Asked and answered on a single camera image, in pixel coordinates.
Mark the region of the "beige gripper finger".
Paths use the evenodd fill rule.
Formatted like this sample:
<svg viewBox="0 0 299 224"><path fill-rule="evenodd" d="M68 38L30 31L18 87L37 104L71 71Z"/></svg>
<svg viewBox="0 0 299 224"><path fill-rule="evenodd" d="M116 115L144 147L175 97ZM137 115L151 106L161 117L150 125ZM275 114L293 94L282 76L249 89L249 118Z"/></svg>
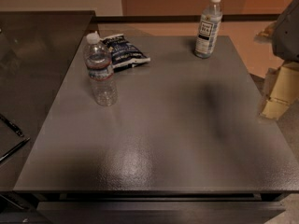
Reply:
<svg viewBox="0 0 299 224"><path fill-rule="evenodd" d="M279 119L299 98L299 63L285 61L280 68L270 68L263 84L260 115Z"/></svg>

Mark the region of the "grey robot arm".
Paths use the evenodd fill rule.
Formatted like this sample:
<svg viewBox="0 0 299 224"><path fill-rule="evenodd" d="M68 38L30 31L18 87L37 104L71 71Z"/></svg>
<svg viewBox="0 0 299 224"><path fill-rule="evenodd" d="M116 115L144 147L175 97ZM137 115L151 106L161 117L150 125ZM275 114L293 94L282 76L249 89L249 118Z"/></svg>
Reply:
<svg viewBox="0 0 299 224"><path fill-rule="evenodd" d="M283 63L278 69L269 69L265 76L259 114L279 119L299 98L299 0L292 0L279 15L272 50Z"/></svg>

